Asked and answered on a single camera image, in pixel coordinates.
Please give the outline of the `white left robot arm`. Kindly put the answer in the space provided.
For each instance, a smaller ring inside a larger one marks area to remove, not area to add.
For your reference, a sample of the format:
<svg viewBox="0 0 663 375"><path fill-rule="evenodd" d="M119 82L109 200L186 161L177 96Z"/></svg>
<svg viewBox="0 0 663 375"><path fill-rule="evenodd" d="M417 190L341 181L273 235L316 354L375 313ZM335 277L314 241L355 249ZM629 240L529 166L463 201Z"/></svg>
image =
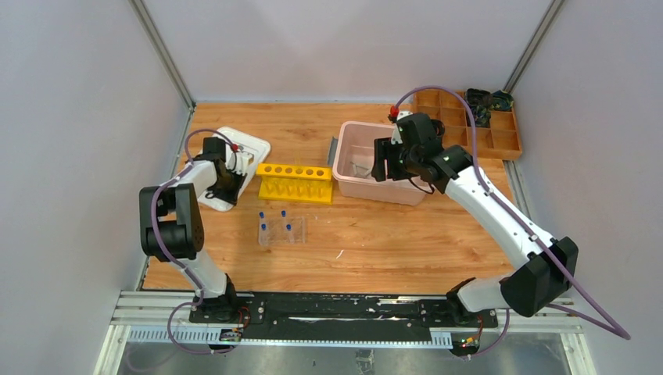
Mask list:
<svg viewBox="0 0 663 375"><path fill-rule="evenodd" d="M249 171L250 152L220 131L202 142L200 153L186 152L184 168L169 180L138 193L142 251L178 269L194 287L188 307L222 323L244 323L248 309L231 278L204 249L200 206L225 212L237 204Z"/></svg>

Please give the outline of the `white clay triangle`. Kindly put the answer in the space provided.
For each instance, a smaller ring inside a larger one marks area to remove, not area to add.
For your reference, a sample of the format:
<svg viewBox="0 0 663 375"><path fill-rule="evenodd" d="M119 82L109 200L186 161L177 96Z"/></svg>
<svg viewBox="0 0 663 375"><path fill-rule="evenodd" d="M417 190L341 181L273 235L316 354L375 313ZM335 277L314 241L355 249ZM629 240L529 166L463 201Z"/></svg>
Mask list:
<svg viewBox="0 0 663 375"><path fill-rule="evenodd" d="M351 176L361 179L371 178L372 168L370 166L363 166L355 162L350 163L351 166Z"/></svg>

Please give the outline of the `white plastic box lid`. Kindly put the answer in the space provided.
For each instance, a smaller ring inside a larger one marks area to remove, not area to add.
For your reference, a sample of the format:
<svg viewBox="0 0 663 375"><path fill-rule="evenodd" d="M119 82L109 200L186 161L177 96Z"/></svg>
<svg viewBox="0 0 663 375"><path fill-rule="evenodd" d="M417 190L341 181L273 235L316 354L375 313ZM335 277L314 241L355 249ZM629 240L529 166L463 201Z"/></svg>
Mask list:
<svg viewBox="0 0 663 375"><path fill-rule="evenodd" d="M211 133L212 137L226 142L224 166L233 177L233 182L219 191L206 191L198 197L198 202L219 212L233 209L256 175L257 167L263 163L271 151L271 144L258 137L241 132L232 127L201 129L201 133Z"/></svg>

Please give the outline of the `yellow test tube rack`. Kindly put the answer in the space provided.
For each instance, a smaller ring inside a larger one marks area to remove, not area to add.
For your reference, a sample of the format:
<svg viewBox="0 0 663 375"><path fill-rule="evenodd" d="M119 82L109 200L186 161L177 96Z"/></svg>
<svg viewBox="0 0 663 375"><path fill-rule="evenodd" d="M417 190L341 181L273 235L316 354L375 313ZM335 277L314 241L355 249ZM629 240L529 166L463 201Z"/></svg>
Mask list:
<svg viewBox="0 0 663 375"><path fill-rule="evenodd" d="M256 169L256 175L261 179L260 199L332 204L330 167L261 163Z"/></svg>

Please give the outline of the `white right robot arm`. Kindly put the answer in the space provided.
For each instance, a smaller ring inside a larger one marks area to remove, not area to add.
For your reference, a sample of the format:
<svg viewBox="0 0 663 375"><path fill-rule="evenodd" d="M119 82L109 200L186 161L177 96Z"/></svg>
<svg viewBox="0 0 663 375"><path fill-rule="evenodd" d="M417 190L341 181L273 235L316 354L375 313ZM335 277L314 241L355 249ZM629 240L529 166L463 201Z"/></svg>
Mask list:
<svg viewBox="0 0 663 375"><path fill-rule="evenodd" d="M443 125L421 112L389 115L392 136L375 141L375 179L419 177L461 205L499 245L512 273L470 278L447 292L451 323L466 326L478 312L511 309L531 317L572 285L578 246L534 224L489 181L465 148L443 147Z"/></svg>

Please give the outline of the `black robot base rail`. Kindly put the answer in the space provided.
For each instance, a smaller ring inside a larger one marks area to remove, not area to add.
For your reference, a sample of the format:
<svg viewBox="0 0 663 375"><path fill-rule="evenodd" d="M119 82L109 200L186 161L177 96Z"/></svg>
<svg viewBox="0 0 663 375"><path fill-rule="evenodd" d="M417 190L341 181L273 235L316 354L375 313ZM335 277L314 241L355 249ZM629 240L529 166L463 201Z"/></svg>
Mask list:
<svg viewBox="0 0 663 375"><path fill-rule="evenodd" d="M496 328L495 309L461 312L443 295L245 292L238 308L217 302L190 310L189 322L239 334L244 345L349 348L441 348L478 351L482 333Z"/></svg>

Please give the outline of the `pink plastic storage bin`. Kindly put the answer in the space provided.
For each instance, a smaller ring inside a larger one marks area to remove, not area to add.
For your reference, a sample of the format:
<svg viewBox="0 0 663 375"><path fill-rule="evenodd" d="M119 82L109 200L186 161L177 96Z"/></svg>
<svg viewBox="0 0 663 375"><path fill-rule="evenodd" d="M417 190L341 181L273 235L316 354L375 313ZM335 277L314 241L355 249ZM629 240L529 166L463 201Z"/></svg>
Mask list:
<svg viewBox="0 0 663 375"><path fill-rule="evenodd" d="M347 121L342 124L332 167L341 195L401 205L418 205L428 186L414 177L408 180L377 182L371 175L374 140L391 138L393 125Z"/></svg>

